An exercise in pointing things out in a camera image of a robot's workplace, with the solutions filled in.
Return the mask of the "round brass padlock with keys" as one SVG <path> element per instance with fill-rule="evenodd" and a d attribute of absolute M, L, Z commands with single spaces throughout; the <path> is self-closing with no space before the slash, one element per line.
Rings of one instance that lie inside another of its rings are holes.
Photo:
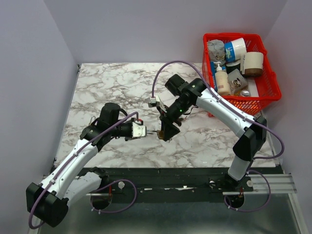
<path fill-rule="evenodd" d="M 162 130 L 147 130 L 146 132 L 147 134 L 150 134 L 150 135 L 156 134 L 158 139 L 161 139 L 161 140 L 164 139 L 164 133 Z"/>

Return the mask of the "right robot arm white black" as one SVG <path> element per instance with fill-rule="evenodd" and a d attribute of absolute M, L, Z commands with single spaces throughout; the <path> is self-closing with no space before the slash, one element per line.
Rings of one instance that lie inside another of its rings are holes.
<path fill-rule="evenodd" d="M 228 190 L 237 190 L 242 185 L 242 178 L 254 155 L 266 141 L 266 130 L 261 128 L 262 125 L 267 124 L 266 119 L 254 118 L 232 104 L 226 107 L 228 101 L 213 89 L 208 89 L 199 78 L 186 82 L 175 74 L 165 83 L 165 87 L 176 97 L 176 100 L 169 107 L 158 108 L 161 121 L 158 138 L 168 141 L 177 135 L 180 132 L 181 116 L 191 106 L 197 106 L 211 113 L 238 137 L 238 142 L 233 147 L 235 157 L 228 169 L 228 176 L 224 179 L 224 185 Z"/>

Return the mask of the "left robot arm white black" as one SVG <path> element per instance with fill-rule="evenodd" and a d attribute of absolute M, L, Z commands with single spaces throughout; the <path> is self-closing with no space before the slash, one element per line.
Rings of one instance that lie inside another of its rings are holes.
<path fill-rule="evenodd" d="M 30 213 L 28 225 L 37 229 L 41 224 L 33 225 L 33 217 L 42 224 L 57 226 L 65 218 L 74 200 L 90 191 L 104 192 L 108 180 L 100 175 L 89 174 L 83 183 L 73 185 L 78 173 L 87 162 L 114 138 L 125 140 L 139 139 L 147 135 L 147 127 L 133 112 L 123 119 L 119 114 L 125 111 L 116 103 L 106 103 L 97 117 L 82 130 L 77 143 L 65 160 L 39 184 L 31 183 L 26 189 L 26 205 Z"/>

